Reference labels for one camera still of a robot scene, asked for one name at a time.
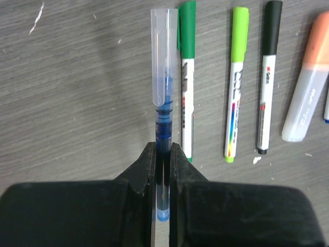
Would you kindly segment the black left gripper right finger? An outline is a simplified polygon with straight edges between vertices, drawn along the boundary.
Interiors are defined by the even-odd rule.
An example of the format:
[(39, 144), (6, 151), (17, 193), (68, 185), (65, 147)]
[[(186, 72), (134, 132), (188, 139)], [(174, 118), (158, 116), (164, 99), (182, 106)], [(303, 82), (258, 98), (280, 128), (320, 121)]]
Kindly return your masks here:
[(286, 186), (207, 180), (173, 144), (170, 246), (325, 246), (310, 200)]

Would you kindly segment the lime green pen cap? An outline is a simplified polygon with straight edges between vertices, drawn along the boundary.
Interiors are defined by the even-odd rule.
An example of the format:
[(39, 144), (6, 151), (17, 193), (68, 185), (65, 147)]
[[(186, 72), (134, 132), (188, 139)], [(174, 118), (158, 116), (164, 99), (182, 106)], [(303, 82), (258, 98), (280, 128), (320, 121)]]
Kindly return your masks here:
[(244, 62), (249, 30), (249, 9), (234, 7), (231, 38), (231, 62)]

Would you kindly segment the grey highlighter with orange tip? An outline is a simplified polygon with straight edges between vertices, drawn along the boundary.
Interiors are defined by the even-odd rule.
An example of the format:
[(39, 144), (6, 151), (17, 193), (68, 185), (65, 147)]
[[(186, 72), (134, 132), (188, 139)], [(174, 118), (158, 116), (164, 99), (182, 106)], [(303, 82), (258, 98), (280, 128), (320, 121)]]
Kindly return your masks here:
[(327, 77), (328, 65), (302, 65), (281, 133), (284, 141), (304, 140)]

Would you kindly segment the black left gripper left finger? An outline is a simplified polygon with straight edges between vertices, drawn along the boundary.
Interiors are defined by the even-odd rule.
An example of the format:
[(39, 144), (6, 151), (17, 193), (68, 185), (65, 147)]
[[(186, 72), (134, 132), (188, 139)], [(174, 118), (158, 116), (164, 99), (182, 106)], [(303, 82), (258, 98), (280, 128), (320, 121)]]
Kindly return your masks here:
[(155, 144), (113, 180), (16, 183), (1, 246), (154, 246)]

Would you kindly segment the clear pen cap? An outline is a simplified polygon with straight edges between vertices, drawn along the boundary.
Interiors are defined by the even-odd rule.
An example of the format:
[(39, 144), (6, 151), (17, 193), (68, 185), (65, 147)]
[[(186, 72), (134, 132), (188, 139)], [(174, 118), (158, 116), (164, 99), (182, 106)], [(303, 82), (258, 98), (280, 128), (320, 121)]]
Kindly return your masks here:
[(177, 9), (151, 9), (153, 104), (165, 103), (169, 82), (177, 71)]

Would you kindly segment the orange highlighter cap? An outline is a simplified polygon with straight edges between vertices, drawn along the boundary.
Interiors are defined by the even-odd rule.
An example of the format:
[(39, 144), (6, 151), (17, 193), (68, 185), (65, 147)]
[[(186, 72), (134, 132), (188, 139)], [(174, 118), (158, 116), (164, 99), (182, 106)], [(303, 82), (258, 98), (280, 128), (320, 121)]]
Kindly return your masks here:
[(309, 68), (328, 66), (328, 11), (319, 14), (312, 25), (303, 65)]

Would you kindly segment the dark blue pen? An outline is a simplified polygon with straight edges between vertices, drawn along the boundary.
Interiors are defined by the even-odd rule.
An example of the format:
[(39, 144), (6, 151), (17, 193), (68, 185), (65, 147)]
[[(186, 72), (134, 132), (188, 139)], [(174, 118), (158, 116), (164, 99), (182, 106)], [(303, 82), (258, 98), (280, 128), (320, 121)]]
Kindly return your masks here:
[(170, 157), (172, 146), (173, 120), (173, 79), (165, 78), (165, 101), (156, 108), (156, 206), (157, 218), (166, 222), (170, 218)]

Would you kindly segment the white pen with lime end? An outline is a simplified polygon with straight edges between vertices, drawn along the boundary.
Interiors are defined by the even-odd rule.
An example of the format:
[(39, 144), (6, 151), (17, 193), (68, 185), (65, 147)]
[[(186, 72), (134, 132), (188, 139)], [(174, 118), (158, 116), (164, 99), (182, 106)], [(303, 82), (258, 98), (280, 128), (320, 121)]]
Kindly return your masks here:
[(242, 75), (243, 62), (231, 62), (224, 153), (228, 163), (233, 163), (236, 156)]

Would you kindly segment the white pen with black end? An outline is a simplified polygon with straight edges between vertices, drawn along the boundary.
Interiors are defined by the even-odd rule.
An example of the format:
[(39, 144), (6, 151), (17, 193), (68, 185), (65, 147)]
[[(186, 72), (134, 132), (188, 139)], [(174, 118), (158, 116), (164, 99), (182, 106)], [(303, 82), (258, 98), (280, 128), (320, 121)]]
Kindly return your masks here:
[(263, 56), (257, 135), (257, 149), (259, 154), (266, 154), (269, 148), (275, 65), (276, 55)]

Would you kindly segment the white marker with blue end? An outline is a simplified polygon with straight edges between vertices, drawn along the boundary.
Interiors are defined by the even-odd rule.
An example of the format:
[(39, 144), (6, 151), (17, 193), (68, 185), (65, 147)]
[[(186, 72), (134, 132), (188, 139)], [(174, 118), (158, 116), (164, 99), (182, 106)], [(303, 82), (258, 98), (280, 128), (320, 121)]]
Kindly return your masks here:
[(329, 89), (327, 90), (326, 103), (324, 107), (323, 119), (326, 124), (329, 124)]

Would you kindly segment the black pen cap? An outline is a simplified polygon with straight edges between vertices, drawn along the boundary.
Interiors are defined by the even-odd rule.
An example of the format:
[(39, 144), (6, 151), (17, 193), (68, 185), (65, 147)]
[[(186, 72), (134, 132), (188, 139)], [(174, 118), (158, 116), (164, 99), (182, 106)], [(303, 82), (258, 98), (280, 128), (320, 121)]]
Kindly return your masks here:
[(263, 56), (277, 54), (282, 6), (282, 1), (269, 1), (265, 5), (262, 33)]

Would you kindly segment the white marker with green end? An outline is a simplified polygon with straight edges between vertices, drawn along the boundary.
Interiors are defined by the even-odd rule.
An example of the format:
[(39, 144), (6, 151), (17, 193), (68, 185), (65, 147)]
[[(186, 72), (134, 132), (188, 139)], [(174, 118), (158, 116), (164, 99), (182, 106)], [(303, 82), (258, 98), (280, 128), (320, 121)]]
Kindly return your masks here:
[(181, 61), (181, 145), (189, 162), (193, 160), (194, 135), (194, 58)]

